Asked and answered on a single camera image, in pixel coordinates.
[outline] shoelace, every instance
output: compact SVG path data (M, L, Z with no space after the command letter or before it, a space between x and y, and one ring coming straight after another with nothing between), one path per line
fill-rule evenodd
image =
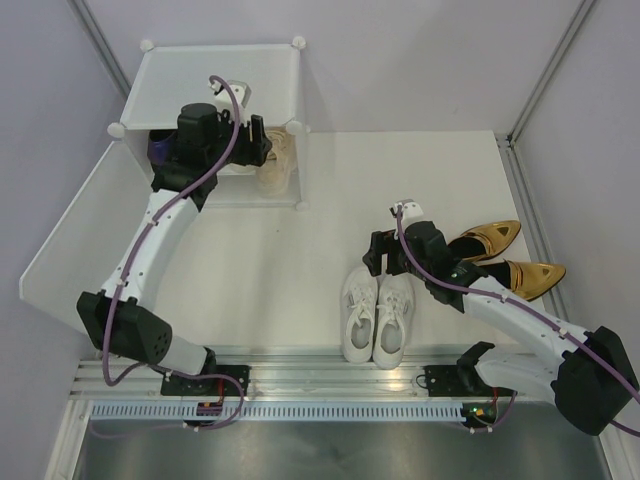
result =
M356 286L351 292L351 298L353 301L353 305L349 305L349 308L353 310L350 315L350 319L354 317L354 322L358 325L358 328L362 328L362 321L360 320L360 316L363 313L366 313L369 317L369 320L373 320L372 312L369 312L367 308L367 304L372 302L373 293L369 292L359 286Z
M277 129L270 129L266 132L267 138L271 140L271 150L267 154L267 160L286 163L289 159L290 138L286 132Z
M398 297L395 292L391 292L391 294L387 297L387 303L383 305L378 305L378 310L380 310L381 315L391 315L391 320L387 323L394 325L396 328L400 327L399 318L404 316L406 300L404 298Z

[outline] cable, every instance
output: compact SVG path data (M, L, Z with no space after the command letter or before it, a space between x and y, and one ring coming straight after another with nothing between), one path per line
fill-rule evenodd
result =
M240 122L239 122L240 109L238 107L238 100L236 99L236 96L234 95L231 87L226 81L224 81L222 78L218 77L217 75L212 75L211 78L220 82L220 85L222 85L222 88L224 88L227 91L227 93L229 94L229 97L231 98L231 104L233 106L233 115L234 115L233 118L235 120L233 123L233 133L231 134L231 139L229 140L229 144L227 145L227 148L222 153L218 161L209 169L209 171L207 171L207 173L205 173L198 180L196 180L191 185L186 187L184 190L177 193L171 200L169 200L167 203L165 203L162 207L160 207L156 211L156 213L151 218L151 222L147 223L147 225L142 229L142 231L140 232L140 235L134 242L133 247L131 248L131 252L129 252L129 256L127 257L127 260L125 261L124 266L122 267L122 273L120 274L119 285L116 287L115 292L113 294L113 298L111 299L111 303L109 305L109 313L107 315L107 323L104 330L104 340L102 342L102 352L103 352L102 375L104 376L105 383L110 387L115 387L132 370L144 365L144 363L138 362L127 367L125 371L122 372L115 380L111 378L111 375L109 373L109 347L111 346L111 331L113 329L113 320L116 314L116 307L118 306L118 300L120 300L120 296L122 295L122 290L124 289L126 279L129 276L131 266L133 265L133 262L135 261L136 256L138 255L140 248L142 247L142 244L147 238L147 235L149 235L149 232L151 231L151 229L155 225L157 225L158 221L162 218L162 216L165 214L167 210L169 210L182 198L185 198L187 195L193 192L196 188L198 188L200 185L202 185L207 180L209 180L209 178L211 178L222 167L224 167L225 162L227 161L227 158L229 158L229 155L231 155L233 147L236 144L236 140L238 139L238 132L240 131ZM181 375L180 372L174 372L174 374L179 376L184 376L184 375Z
M504 411L504 413L500 418L497 418L497 413L496 413L496 421L493 422L491 425L487 425L486 427L480 427L480 428L469 428L469 427L465 427L462 424L461 425L454 424L452 426L454 428L457 428L458 430L466 430L471 434L492 433L496 429L496 427L499 427L509 417L509 415L511 415L511 412L513 411L513 404L515 403L517 396L518 396L518 392L513 392L511 394L511 400L509 401L509 405L507 405L507 409Z
M120 274L119 285L116 287L115 292L113 294L113 298L111 299L111 303L109 305L109 312L107 315L107 322L105 325L104 340L102 342L102 352L103 352L102 374L104 376L105 383L110 387L114 387L118 385L129 373L131 373L132 370L145 365L142 362L134 363L133 365L130 365L129 367L127 367L115 380L111 378L111 374L109 370L109 349L111 346L111 333L113 330L113 321L115 318L116 308L118 305L118 301L120 300L120 297L122 295L122 290L124 288L126 279L129 276L129 272L131 270L133 262L136 259L136 256L140 252L140 248L142 247L142 244L144 243L145 239L149 235L149 232L151 231L151 229L155 225L157 225L158 221L171 207L173 207L182 198L185 198L186 196L188 196L196 188L198 188L200 185L202 185L207 180L209 180L209 178L215 175L222 167L224 167L227 159L229 158L229 155L231 155L231 152L233 151L233 148L236 144L236 140L238 139L238 132L240 131L240 121L239 121L240 109L238 107L238 101L235 95L233 94L231 87L226 81L224 81L222 78L220 78L217 75L212 75L212 78L220 82L220 85L222 85L222 88L224 88L229 93L229 97L231 98L234 120L235 120L233 124L233 132L231 134L231 139L229 140L229 144L227 145L227 148L224 150L224 152L222 153L218 161L204 175L202 175L202 177L200 177L198 180L193 182L191 185L186 187L181 192L177 193L171 200L169 200L167 203L165 203L162 207L160 207L156 211L156 213L153 215L151 219L152 221L143 228L138 238L136 238L133 244L133 247L131 248L131 251L122 268L122 273ZM168 372L167 369L158 367L158 366L154 366L154 370ZM222 374L190 375L190 374L178 372L178 371L172 371L172 374L183 377L183 378L187 378L189 380L207 380L207 379L219 378L219 379L227 380L233 383L237 388L238 394L240 395L240 403L238 405L238 408L235 410L235 412L229 418L223 420L220 423L216 423L214 425L207 426L207 427L201 427L203 430L214 430L214 429L222 428L228 425L229 423L231 423L231 421L236 416L239 415L241 411L240 409L244 402L244 390L242 389L242 385L240 385L240 383L238 383L236 379L228 375L222 375Z
M502 295L500 295L498 293L489 292L487 290L480 290L478 288L467 288L467 287L460 287L458 285L452 285L450 283L443 282L442 280L439 280L436 277L434 277L433 275L431 275L424 268L422 268L420 263L418 263L418 261L416 260L416 258L413 255L413 253L411 252L411 249L409 248L409 245L407 244L407 239L404 236L404 231L402 230L402 207L398 207L398 210L396 212L396 225L397 225L397 230L398 230L398 238L400 239L400 244L402 245L402 249L404 250L404 253L407 255L407 258L409 259L411 264L416 268L416 270L422 276L424 276L427 280L429 280L432 283L435 283L436 285L438 285L438 286L440 286L442 288L447 288L449 290L454 290L456 292L472 293L472 294L475 294L475 295L481 295L481 296L484 296L484 297L495 298L496 300L503 301ZM582 350L584 353L586 353L594 362L596 362L598 365L600 365L602 368L604 368L610 375L613 376L613 378L615 378L618 382L620 382L620 384L622 384L622 386L631 394L631 396L634 398L634 400L636 402L638 402L638 404L640 404L640 393L638 393L638 391L636 391L636 389L633 388L633 385L631 385L627 381L626 378L624 378L615 368L613 368L611 365L609 365L598 354L596 354L593 350L591 350L589 347L587 347L584 343L582 343L576 337L571 335L571 333L566 332L566 331L560 332L560 330L562 330L562 329L555 322L552 322L551 320L546 318L544 315L542 315L540 312L538 312L537 310L535 310L534 308L530 307L529 305L527 305L525 303L521 303L521 302L519 302L517 300L514 300L511 297L507 297L504 301L506 303L509 303L511 305L514 305L514 306L518 307L521 310L524 310L529 315L533 316L535 319L540 320L542 323L547 325L554 332L559 333L562 337L566 338L571 343L573 343L576 347L578 347L580 350ZM640 432L639 431L633 430L633 429L631 429L629 427L626 427L624 425L620 425L618 422L613 422L612 421L611 424L614 427L619 428L620 430L624 431L625 433L628 433L629 435L640 437Z
M616 422L615 420L611 420L611 425L616 427L618 430L622 430L624 433L628 433L629 435L640 438L640 432L638 432L637 430L634 430L633 428L629 428L626 425L622 425Z
M167 369L162 369L162 367L154 367L154 370L164 370L165 372L168 372ZM93 426L92 423L89 423L89 432L91 432L91 434L95 435L96 437L103 439L103 440L115 440L115 439L120 439L120 438L130 438L130 437L135 437L136 435L140 434L140 433L146 433L146 432L152 432L152 431L156 431L156 430L168 430L170 428L191 428L192 430L200 431L200 430L219 430L221 428L224 428L226 426L228 426L238 415L240 415L240 412L242 411L242 406L244 404L244 391L242 389L242 385L240 385L240 382L238 382L235 378L230 377L229 375L225 375L222 373L210 373L210 374L206 374L206 375L188 375L188 374L182 374L181 376L185 377L185 378L189 378L191 380L212 380L212 379L220 379L220 380L226 380L227 382L231 382L233 384L234 387L236 387L236 390L238 391L238 395L240 396L240 402L238 403L238 406L234 409L233 413L228 417L225 418L224 420L222 420L221 422L208 422L204 425L200 425L198 427L190 427L189 425L187 425L186 423L172 423L169 425L156 425L153 427L148 427L148 428L144 428L141 430L136 430L134 432L127 432L127 433L116 433L116 434L109 434L109 433L100 433L98 432L95 427ZM202 409L203 412L202 413L218 413L219 409Z

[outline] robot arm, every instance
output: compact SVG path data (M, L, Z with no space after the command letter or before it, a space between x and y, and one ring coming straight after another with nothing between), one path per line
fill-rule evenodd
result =
M469 393L486 385L526 393L555 404L583 432L600 434L629 402L631 394L565 336L570 334L587 346L638 390L620 338L605 327L588 332L536 309L481 267L455 258L442 232L433 222L422 219L422 210L415 202L398 202L391 212L394 217L400 216L402 231L372 234L363 262L373 276L382 273L382 256L387 255L388 274L418 277L439 302L501 330L535 354L533 358L509 355L487 342L474 345L457 364L460 380ZM401 240L410 250L411 259ZM411 260L417 261L428 277Z
M251 93L248 85L230 83L238 106L246 106ZM174 335L171 326L152 313L162 276L182 235L217 185L215 174L206 181L202 179L227 148L234 122L240 126L228 163L260 167L271 149L262 118L253 115L245 123L242 108L238 109L238 118L232 118L230 90L223 90L215 77L210 79L210 87L214 91L215 105L195 103L182 108L175 143L167 160L154 169L153 193L122 260L101 290L83 292L76 306L93 345L102 350L109 308L120 288L109 353L188 375L215 373L215 354ZM196 182L199 186L188 196L161 210L179 192ZM138 244L143 231L146 231L145 241ZM125 264L134 249L136 254L123 281L122 272L127 271Z

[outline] high heel shoe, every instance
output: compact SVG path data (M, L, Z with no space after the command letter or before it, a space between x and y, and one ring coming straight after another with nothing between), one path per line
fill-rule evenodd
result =
M479 262L490 260L515 240L520 232L520 222L507 220L473 227L449 243L449 248L458 258Z
M481 267L516 295L531 301L553 288L567 273L562 265L551 263L504 262Z

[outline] gray cable carrier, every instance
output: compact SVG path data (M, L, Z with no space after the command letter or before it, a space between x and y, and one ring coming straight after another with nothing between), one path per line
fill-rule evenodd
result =
M220 419L238 406L227 400ZM95 401L91 420L217 419L198 415L196 401ZM265 402L245 401L239 420L304 422L463 422L460 402Z

